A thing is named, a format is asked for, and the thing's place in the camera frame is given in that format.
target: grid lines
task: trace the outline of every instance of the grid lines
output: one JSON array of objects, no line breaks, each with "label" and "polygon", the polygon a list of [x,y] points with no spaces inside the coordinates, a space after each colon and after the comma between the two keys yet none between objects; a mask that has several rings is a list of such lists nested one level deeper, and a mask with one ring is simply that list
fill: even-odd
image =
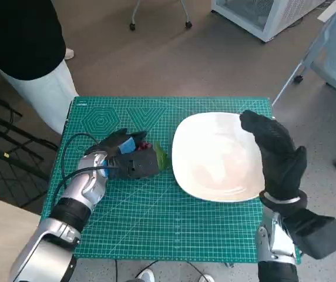
[{"label": "grid lines", "polygon": [[[159,141],[170,155],[174,132],[186,117],[202,112],[241,113],[246,109],[271,117],[266,98],[78,97],[70,108],[62,145],[79,132],[90,131],[101,140],[115,129],[127,127],[132,132],[147,126],[147,141]],[[76,169],[84,150],[91,145],[92,140],[86,137],[69,145],[66,174]],[[42,217],[49,215],[53,191],[61,180],[62,149]],[[172,168],[148,179],[112,180],[75,254],[84,258],[252,263],[256,262],[254,233],[261,212],[259,199],[213,203],[191,197],[177,185]]]}]

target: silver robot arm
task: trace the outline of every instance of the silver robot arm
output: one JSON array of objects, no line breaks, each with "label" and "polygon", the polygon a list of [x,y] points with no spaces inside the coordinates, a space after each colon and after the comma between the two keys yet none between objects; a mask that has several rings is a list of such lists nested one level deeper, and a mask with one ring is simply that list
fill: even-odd
[{"label": "silver robot arm", "polygon": [[[106,152],[81,158],[78,169],[101,166]],[[90,170],[70,181],[48,218],[43,219],[12,265],[10,282],[67,282],[76,259],[80,233],[105,194],[103,170]]]},{"label": "silver robot arm", "polygon": [[256,231],[259,280],[298,282],[295,244],[289,231],[284,227],[282,215],[278,210],[284,211],[287,207],[301,205],[303,199],[298,197],[281,201],[271,197],[267,192],[262,192],[260,198],[263,199],[264,208],[262,221]]}]

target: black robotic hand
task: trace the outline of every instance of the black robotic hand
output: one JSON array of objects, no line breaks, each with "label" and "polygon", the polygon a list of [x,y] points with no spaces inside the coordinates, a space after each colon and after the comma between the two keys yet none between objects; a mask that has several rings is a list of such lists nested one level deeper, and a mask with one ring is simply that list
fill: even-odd
[{"label": "black robotic hand", "polygon": [[107,153],[104,165],[110,167],[105,169],[108,179],[139,179],[155,175],[159,173],[157,153],[145,142],[146,135],[146,131],[128,134],[123,128],[91,146],[85,155],[97,151]]},{"label": "black robotic hand", "polygon": [[115,132],[112,132],[107,138],[103,139],[99,144],[93,145],[88,148],[85,152],[85,155],[91,154],[92,152],[97,151],[106,151],[107,159],[119,155],[123,152],[122,146],[130,138],[133,138],[136,147],[139,147],[143,139],[146,137],[146,131],[133,132],[127,134],[127,128],[121,128]]},{"label": "black robotic hand", "polygon": [[298,197],[301,177],[307,167],[306,148],[295,149],[288,130],[265,116],[246,110],[241,127],[252,133],[261,150],[265,191],[277,200]]}]

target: white cabinet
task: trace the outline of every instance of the white cabinet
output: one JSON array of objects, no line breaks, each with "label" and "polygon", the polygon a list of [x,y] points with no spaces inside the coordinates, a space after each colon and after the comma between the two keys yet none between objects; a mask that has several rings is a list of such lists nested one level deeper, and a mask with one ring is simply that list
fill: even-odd
[{"label": "white cabinet", "polygon": [[211,8],[264,42],[325,0],[212,0]]}]

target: blue component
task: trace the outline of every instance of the blue component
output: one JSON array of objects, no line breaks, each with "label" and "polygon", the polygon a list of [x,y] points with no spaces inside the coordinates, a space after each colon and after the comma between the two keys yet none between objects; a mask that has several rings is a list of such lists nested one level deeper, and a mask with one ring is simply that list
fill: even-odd
[{"label": "blue component", "polygon": [[[102,166],[106,166],[106,165],[108,165],[108,162],[107,162],[106,160],[104,160],[104,161],[102,162]],[[105,175],[105,177],[108,178],[108,169],[103,169],[103,171],[104,171],[104,175]]]},{"label": "blue component", "polygon": [[121,155],[134,152],[136,149],[134,139],[130,137],[127,141],[119,145]]}]

